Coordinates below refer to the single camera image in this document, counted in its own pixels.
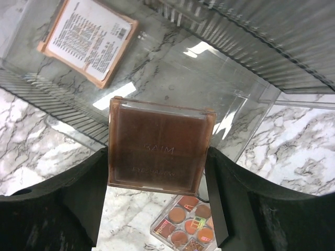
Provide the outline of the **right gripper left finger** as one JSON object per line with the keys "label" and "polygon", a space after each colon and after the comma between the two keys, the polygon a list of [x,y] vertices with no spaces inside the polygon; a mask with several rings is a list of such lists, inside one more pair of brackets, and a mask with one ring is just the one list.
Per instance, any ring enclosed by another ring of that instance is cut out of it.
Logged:
{"label": "right gripper left finger", "polygon": [[1,250],[96,247],[108,179],[102,148],[43,182],[1,196]]}

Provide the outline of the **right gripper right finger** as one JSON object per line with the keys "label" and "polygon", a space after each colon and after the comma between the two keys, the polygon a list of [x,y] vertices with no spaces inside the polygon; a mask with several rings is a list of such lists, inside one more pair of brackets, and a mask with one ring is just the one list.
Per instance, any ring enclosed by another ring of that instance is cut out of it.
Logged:
{"label": "right gripper right finger", "polygon": [[313,196],[270,182],[214,147],[206,183],[221,250],[334,250],[334,194]]}

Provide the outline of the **orange eyeshadow palette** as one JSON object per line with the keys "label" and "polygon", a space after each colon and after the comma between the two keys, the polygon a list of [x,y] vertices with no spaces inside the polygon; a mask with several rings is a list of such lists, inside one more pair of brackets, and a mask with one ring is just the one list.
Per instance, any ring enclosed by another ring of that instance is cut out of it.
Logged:
{"label": "orange eyeshadow palette", "polygon": [[150,226],[150,233],[172,250],[216,250],[209,203],[176,196]]}

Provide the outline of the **rose gold clear compact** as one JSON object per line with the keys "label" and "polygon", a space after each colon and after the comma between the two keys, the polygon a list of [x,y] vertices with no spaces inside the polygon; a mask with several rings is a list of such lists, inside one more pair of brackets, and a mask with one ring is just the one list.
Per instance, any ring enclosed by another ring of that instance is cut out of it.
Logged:
{"label": "rose gold clear compact", "polygon": [[109,106],[108,185],[194,196],[216,113],[113,97]]}

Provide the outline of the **clear acrylic makeup organizer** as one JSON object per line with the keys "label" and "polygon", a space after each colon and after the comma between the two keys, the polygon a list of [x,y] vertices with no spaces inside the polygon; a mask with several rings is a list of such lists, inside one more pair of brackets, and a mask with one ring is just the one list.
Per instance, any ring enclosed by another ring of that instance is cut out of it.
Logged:
{"label": "clear acrylic makeup organizer", "polygon": [[137,20],[106,88],[46,56],[65,1],[1,1],[1,88],[90,148],[125,96],[213,108],[212,144],[240,156],[273,105],[334,109],[334,1],[106,1]]}

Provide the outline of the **labelled compact box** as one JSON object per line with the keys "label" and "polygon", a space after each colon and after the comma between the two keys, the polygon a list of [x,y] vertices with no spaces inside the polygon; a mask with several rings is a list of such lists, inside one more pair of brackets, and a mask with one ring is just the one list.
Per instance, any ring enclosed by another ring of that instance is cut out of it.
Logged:
{"label": "labelled compact box", "polygon": [[37,51],[76,70],[100,89],[117,71],[139,22],[101,1],[60,1]]}

